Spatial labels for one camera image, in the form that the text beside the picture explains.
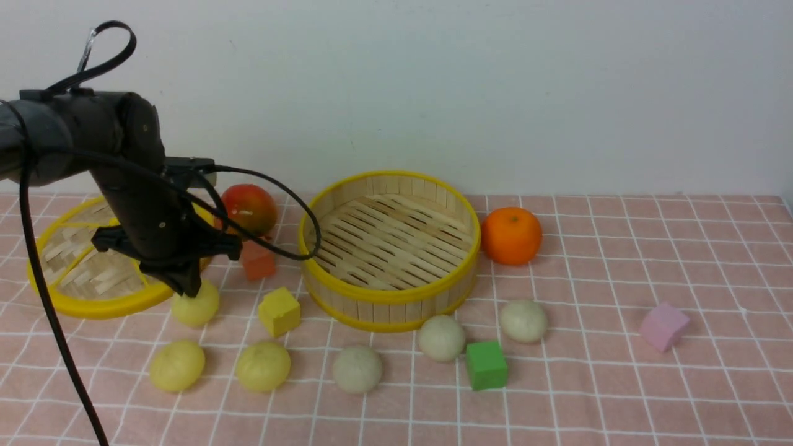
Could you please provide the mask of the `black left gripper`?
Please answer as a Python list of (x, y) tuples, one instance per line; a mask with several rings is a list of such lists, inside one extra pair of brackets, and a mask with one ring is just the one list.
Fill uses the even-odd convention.
[(94, 232), (98, 252), (113, 251), (139, 262), (144, 273), (162, 273), (162, 282), (178, 295), (196, 297), (201, 261), (226, 256), (240, 259), (242, 241), (196, 214), (192, 201), (156, 175), (102, 165), (91, 176), (113, 211), (116, 225)]

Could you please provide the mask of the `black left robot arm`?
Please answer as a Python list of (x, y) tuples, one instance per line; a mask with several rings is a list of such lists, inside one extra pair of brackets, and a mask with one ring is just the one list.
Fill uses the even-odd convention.
[(97, 251), (134, 259), (142, 273), (190, 297), (201, 286), (201, 260), (240, 258), (240, 238), (200, 217), (186, 192), (214, 161), (167, 156), (156, 108), (138, 94), (23, 90), (1, 117), (3, 180), (22, 180), (28, 151), (31, 187), (90, 172), (117, 219), (94, 232)]

